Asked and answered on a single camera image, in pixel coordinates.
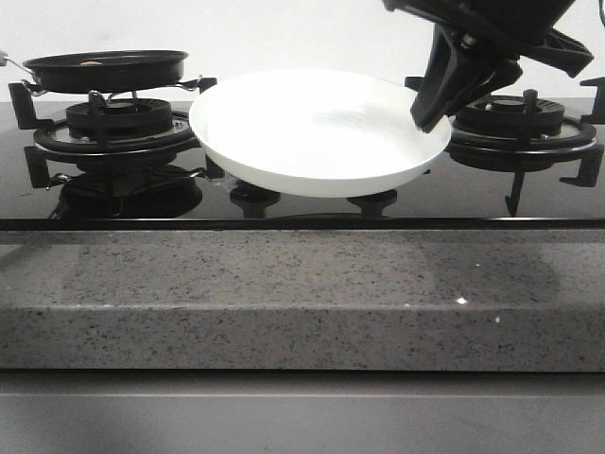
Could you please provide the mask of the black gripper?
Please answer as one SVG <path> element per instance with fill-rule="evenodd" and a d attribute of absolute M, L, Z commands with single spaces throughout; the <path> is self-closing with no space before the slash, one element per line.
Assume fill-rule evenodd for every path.
<path fill-rule="evenodd" d="M 385 1 L 385 9 L 404 10 L 434 26 L 433 43 L 421 87 L 410 113 L 415 125 L 432 131 L 444 116 L 512 85 L 523 71 L 513 60 L 473 61 L 459 31 L 502 49 L 577 76 L 593 59 L 581 42 L 555 24 L 571 1 Z"/>

